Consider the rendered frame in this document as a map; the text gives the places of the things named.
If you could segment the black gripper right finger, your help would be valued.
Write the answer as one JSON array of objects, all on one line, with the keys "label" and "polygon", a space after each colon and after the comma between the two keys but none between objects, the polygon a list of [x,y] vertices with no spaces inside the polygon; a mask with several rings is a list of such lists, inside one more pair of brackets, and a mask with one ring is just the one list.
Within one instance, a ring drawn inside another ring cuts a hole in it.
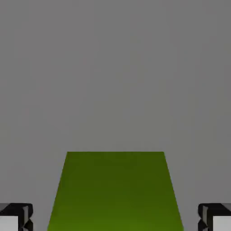
[{"label": "black gripper right finger", "polygon": [[198,231],[231,231],[231,203],[200,203]]}]

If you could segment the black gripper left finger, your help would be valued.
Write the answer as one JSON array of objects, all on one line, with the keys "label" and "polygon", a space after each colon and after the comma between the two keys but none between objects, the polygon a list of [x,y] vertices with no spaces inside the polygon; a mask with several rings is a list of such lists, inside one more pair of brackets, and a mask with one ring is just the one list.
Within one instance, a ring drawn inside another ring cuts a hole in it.
[{"label": "black gripper left finger", "polygon": [[31,203],[0,203],[0,231],[33,231]]}]

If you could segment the small green cube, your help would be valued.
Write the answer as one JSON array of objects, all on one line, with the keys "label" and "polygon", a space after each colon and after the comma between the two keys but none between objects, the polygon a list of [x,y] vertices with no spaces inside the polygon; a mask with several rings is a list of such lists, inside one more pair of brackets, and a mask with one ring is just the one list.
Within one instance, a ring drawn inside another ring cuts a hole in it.
[{"label": "small green cube", "polygon": [[163,152],[68,152],[47,231],[184,231]]}]

